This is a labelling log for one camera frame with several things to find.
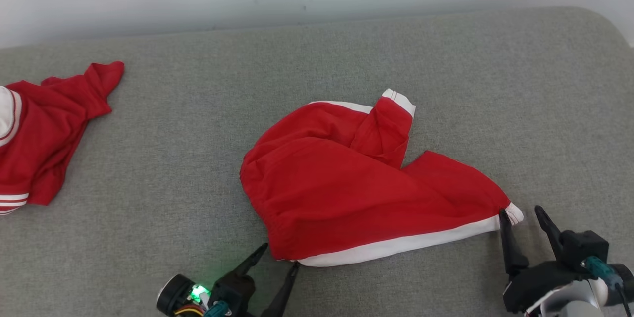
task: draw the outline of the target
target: wire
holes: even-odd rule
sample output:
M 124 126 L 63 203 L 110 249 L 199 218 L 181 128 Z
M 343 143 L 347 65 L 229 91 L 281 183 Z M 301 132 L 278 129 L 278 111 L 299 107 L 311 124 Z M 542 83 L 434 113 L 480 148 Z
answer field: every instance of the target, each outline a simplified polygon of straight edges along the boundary
M 614 287 L 616 287 L 616 290 L 621 295 L 621 301 L 623 301 L 623 307 L 625 308 L 625 315 L 627 315 L 627 317 L 632 317 L 632 312 L 630 312 L 630 306 L 628 305 L 628 300 L 627 298 L 625 298 L 625 292 L 623 292 L 621 285 L 617 283 Z
M 204 312 L 200 309 L 200 307 L 196 306 L 195 304 L 185 305 L 185 306 L 181 307 L 180 310 L 176 310 L 174 312 L 174 314 L 178 316 L 178 315 L 181 315 L 181 314 L 183 314 L 185 312 L 194 312 L 195 314 L 197 314 L 199 316 L 204 315 Z

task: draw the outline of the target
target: red jacket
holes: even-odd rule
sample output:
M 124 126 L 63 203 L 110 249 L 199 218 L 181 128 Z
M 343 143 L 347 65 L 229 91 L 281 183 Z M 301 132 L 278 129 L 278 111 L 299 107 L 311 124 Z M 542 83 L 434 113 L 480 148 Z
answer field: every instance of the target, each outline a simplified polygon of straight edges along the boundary
M 523 215 L 480 171 L 425 152 L 401 168 L 415 107 L 315 102 L 265 132 L 240 179 L 277 259 L 359 263 L 499 229 Z
M 65 80 L 0 87 L 0 215 L 55 197 L 88 120 L 111 112 L 106 97 L 123 70 L 92 64 Z

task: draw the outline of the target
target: gray fabric surface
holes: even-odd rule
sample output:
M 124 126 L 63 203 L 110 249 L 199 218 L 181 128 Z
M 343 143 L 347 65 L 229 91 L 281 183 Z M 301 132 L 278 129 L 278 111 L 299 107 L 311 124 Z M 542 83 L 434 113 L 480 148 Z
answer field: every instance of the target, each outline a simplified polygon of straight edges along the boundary
M 48 207 L 0 219 L 0 316 L 158 317 L 179 272 L 210 284 L 267 240 L 238 169 L 268 127 L 316 100 L 417 105 L 406 162 L 435 150 L 489 175 L 551 259 L 532 206 L 593 229 L 634 267 L 634 60 L 579 8 L 535 8 L 0 51 L 0 84 L 122 60 L 113 113 L 90 123 Z M 304 268 L 287 317 L 503 316 L 500 238 L 488 233 L 357 265 Z M 252 270 L 260 313 L 288 262 Z M 608 315 L 621 316 L 621 308 Z

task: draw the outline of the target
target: teal connector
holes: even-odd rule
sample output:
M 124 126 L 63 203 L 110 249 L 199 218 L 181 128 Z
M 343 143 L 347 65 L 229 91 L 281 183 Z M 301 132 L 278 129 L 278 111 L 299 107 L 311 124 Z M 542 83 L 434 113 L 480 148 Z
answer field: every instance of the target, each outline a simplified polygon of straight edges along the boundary
M 225 301 L 218 301 L 217 304 L 211 306 L 204 317 L 224 317 L 229 311 L 229 305 Z
M 607 285 L 610 290 L 615 290 L 616 285 L 623 287 L 623 279 L 616 274 L 616 271 L 612 269 L 611 266 L 603 262 L 600 258 L 591 256 L 584 262 L 586 269 L 588 269 L 595 278 L 600 278 L 605 281 L 605 285 Z

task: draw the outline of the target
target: white stripe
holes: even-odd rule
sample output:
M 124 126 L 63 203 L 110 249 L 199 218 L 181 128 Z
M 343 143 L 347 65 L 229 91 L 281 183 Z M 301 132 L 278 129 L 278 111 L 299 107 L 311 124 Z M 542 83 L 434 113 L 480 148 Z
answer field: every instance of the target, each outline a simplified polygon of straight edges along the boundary
M 311 101 L 310 104 L 313 103 L 328 103 L 328 104 L 333 104 L 333 105 L 339 105 L 342 107 L 347 107 L 348 109 L 354 110 L 354 111 L 360 111 L 360 112 L 365 112 L 366 114 L 369 114 L 372 111 L 372 107 L 371 106 L 367 106 L 367 105 L 361 105 L 361 104 L 355 104 L 355 103 L 349 103 L 347 101 Z
M 0 211 L 0 215 L 9 215 L 9 214 L 11 214 L 12 211 L 15 211 L 18 208 L 9 209 L 8 211 Z
M 524 220 L 524 214 L 522 214 L 522 211 L 515 204 L 509 204 L 506 211 L 509 214 L 511 222 L 514 224 Z M 455 227 L 445 231 L 412 236 L 401 236 L 400 238 L 384 240 L 383 242 L 360 245 L 340 252 L 311 256 L 310 258 L 299 259 L 298 261 L 301 265 L 314 267 L 362 263 L 364 261 L 385 258 L 386 256 L 391 256 L 401 252 L 454 242 L 456 240 L 469 238 L 474 235 L 498 229 L 500 229 L 500 220 L 498 216 L 495 215 L 493 217 L 480 220 L 479 222 L 465 224 L 464 226 Z
M 541 305 L 544 301 L 546 301 L 546 299 L 548 299 L 548 297 L 550 297 L 550 296 L 554 295 L 556 292 L 559 292 L 559 291 L 563 290 L 564 288 L 566 288 L 566 287 L 568 287 L 568 286 L 569 286 L 569 285 L 564 285 L 564 286 L 562 286 L 562 287 L 557 287 L 557 288 L 555 288 L 554 290 L 550 290 L 550 291 L 548 291 L 548 293 L 547 293 L 547 294 L 545 294 L 545 295 L 543 295 L 542 297 L 540 297 L 537 301 L 535 301 L 535 303 L 534 303 L 534 304 L 532 304 L 529 308 L 527 308 L 527 309 L 526 309 L 526 311 L 525 311 L 525 312 L 526 312 L 525 316 L 530 315 L 530 313 L 531 313 L 533 310 L 535 310 L 536 308 L 538 308 L 538 307 L 539 307 L 539 305 Z
M 29 197 L 29 193 L 23 195 L 0 195 L 0 201 L 22 201 Z
M 27 204 L 26 200 L 23 200 L 21 202 L 0 202 L 0 207 L 20 207 L 24 206 L 25 204 Z
M 20 97 L 20 94 L 14 92 L 14 91 L 10 91 L 9 89 L 5 88 L 5 87 L 0 87 L 2 89 L 5 89 L 8 92 L 8 94 L 11 96 L 11 116 L 12 119 L 11 121 L 11 125 L 9 125 L 7 130 L 11 130 L 11 132 L 8 133 L 5 132 L 4 134 L 2 134 L 0 137 L 4 137 L 6 136 L 4 139 L 0 140 L 0 146 L 6 145 L 7 143 L 9 143 L 9 141 L 11 141 L 11 139 L 13 139 L 13 137 L 15 136 L 15 134 L 17 134 L 18 129 L 20 128 L 20 116 L 22 116 L 22 98 Z M 15 102 L 15 110 L 13 111 L 13 101 Z M 7 112 L 4 112 L 4 109 L 2 110 L 3 112 L 0 112 L 0 121 L 4 121 L 5 123 L 7 123 L 8 120 L 8 116 L 9 114 Z
M 405 111 L 409 112 L 409 114 L 414 118 L 414 111 L 416 111 L 416 105 L 413 105 L 410 100 L 399 92 L 395 92 L 392 89 L 387 89 L 387 91 L 383 92 L 383 96 L 386 98 L 390 98 L 400 107 L 405 109 Z

